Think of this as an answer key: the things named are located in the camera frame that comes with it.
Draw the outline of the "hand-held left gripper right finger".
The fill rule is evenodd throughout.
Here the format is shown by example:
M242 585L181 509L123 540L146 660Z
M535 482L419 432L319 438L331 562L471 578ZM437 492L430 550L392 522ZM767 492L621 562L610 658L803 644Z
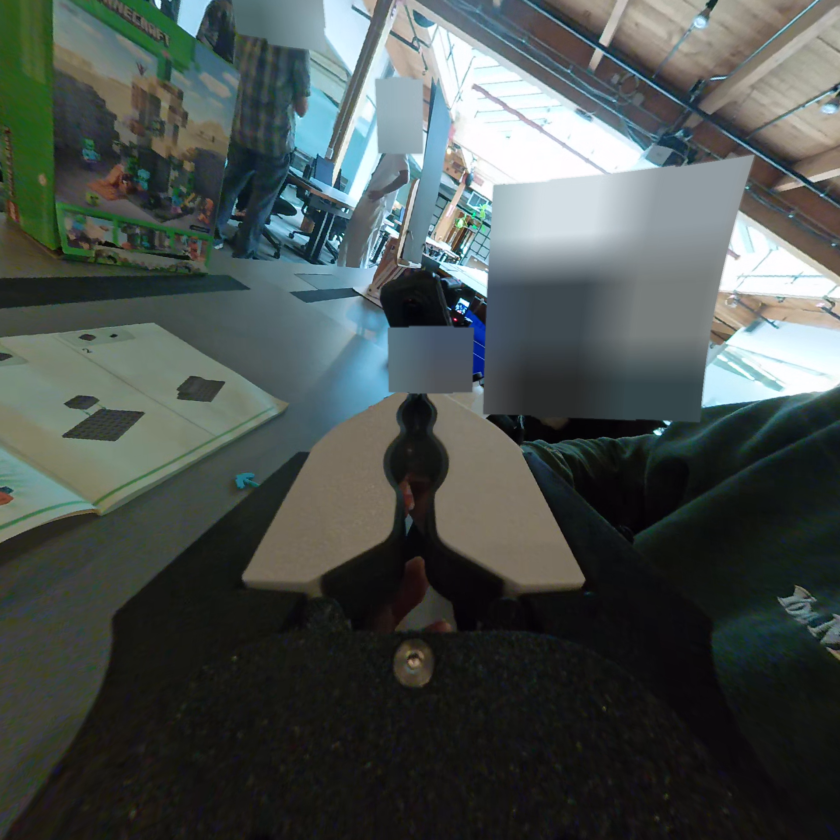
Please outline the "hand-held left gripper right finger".
M445 456L427 574L441 594L578 591L585 576L522 451L450 395L428 394Z

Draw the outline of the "black office table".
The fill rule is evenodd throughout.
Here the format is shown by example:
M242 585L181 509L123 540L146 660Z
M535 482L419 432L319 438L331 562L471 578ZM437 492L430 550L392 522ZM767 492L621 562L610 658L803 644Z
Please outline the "black office table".
M347 193L318 181L310 181L293 170L289 170L287 180L308 194L309 209L318 215L306 248L291 247L291 250L307 262L320 266L321 251L329 240L334 220L348 221L356 202Z

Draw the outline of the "green toy brick box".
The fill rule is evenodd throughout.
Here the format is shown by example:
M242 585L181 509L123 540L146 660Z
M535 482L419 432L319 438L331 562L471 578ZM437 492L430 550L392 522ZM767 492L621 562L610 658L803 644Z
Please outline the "green toy brick box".
M203 275L238 73L165 5L2 1L2 212L69 259Z

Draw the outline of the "white instruction booklet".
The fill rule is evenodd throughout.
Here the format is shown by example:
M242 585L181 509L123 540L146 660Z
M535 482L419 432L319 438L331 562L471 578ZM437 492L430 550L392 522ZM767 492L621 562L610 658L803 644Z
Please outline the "white instruction booklet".
M1 541L103 516L288 404L155 323L1 339Z

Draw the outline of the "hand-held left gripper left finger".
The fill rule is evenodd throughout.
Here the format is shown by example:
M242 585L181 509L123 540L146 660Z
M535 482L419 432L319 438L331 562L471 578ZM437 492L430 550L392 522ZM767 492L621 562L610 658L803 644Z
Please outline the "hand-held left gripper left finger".
M311 449L243 573L251 589L321 592L329 572L392 535L398 493L385 452L401 434L396 393L331 429Z

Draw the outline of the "white desk stand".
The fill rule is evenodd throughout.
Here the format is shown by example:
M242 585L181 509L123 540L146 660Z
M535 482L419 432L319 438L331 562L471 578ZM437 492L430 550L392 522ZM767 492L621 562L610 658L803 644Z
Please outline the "white desk stand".
M378 106L385 106L380 122L381 151L414 154L421 136L424 83L419 79L393 78L376 82ZM389 245L365 296L384 308L382 290L409 270L422 266L429 225L444 172L453 120L439 85L430 84L422 172L411 181L406 209L395 245Z

